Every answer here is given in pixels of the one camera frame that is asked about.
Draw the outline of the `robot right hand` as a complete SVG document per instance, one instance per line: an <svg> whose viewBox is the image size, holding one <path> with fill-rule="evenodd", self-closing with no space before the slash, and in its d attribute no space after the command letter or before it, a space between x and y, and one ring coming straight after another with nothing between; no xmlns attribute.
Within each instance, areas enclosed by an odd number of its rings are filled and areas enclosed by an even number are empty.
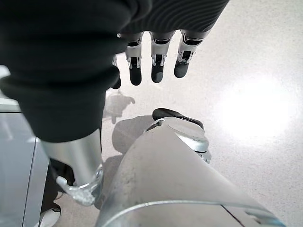
<svg viewBox="0 0 303 227"><path fill-rule="evenodd" d="M184 77L225 0L3 0L1 92L16 100L50 160L44 199L60 190L83 205L101 194L101 125L106 92L121 85L116 56L125 53L130 81L141 83L142 36L151 35L151 79L163 79L176 31L174 74ZM59 178L65 183L57 183Z"/></svg>

